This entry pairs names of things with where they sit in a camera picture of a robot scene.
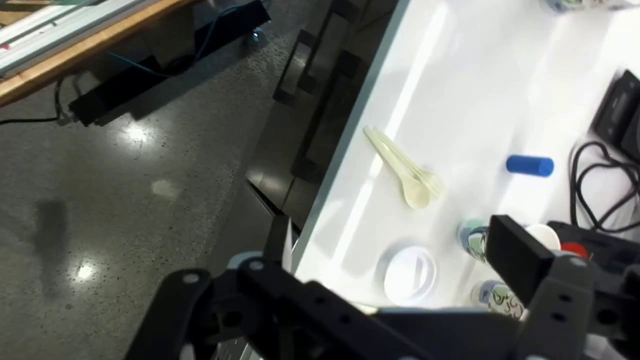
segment wooden shelf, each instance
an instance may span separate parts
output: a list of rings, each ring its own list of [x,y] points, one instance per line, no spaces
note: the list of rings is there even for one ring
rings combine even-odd
[[[182,7],[193,7],[196,0],[157,0],[140,11],[121,19],[118,22],[99,31],[97,35],[74,42],[72,47],[61,49],[48,59],[37,62],[35,66],[0,81],[0,106],[6,106],[22,97],[32,95],[40,87],[56,81],[68,69],[80,61],[124,41],[127,37],[154,24],[167,14],[176,12]]]
[[[52,5],[52,0],[8,0],[0,2],[0,27],[11,27],[40,9]]]

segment black cord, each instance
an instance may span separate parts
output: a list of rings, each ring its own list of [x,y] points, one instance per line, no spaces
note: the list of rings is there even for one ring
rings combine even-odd
[[[59,78],[56,89],[55,89],[55,110],[56,110],[55,117],[51,117],[51,118],[6,118],[6,121],[0,121],[0,127],[61,123],[66,117],[63,110],[63,100],[61,100],[63,85],[65,85],[65,78]]]
[[[590,165],[578,175],[580,159],[583,159],[585,150],[589,150],[589,149],[599,149],[602,152],[602,163]],[[633,185],[633,188],[614,207],[610,207],[600,219],[594,215],[594,211],[590,209],[590,205],[587,203],[585,193],[583,193],[585,178],[594,171],[623,171]],[[629,203],[636,201],[636,197],[640,197],[640,167],[612,159],[608,149],[602,143],[587,143],[577,150],[575,161],[573,161],[573,169],[571,169],[571,223],[575,227],[580,227],[578,224],[578,207],[583,207],[585,215],[593,223],[593,230],[618,234],[618,233],[629,233],[633,229],[638,229],[640,223],[634,223],[634,224],[629,224],[623,229],[607,229],[605,227],[605,223],[612,215],[616,215]]]

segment white lid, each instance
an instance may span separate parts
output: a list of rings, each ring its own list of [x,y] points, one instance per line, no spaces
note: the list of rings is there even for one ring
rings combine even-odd
[[[553,252],[560,251],[560,238],[550,227],[530,224],[530,227],[526,227],[526,233],[532,234],[540,245],[545,245],[545,249],[548,249]]]
[[[422,247],[395,252],[384,272],[384,295],[393,304],[418,307],[437,285],[437,262]]]

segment plastic spoon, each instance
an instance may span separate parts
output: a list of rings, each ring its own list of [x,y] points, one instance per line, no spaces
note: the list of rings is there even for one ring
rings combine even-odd
[[[441,194],[441,182],[435,175],[416,167],[400,149],[395,146],[390,139],[386,139],[376,129],[367,129],[365,134],[383,157],[383,161],[396,172],[403,188],[404,203],[418,211],[428,207]]]

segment blue bottle cap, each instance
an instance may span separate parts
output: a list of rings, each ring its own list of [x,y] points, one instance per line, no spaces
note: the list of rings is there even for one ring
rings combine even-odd
[[[529,176],[550,176],[554,175],[554,161],[538,159],[538,157],[508,157],[506,171],[514,175],[529,175]]]

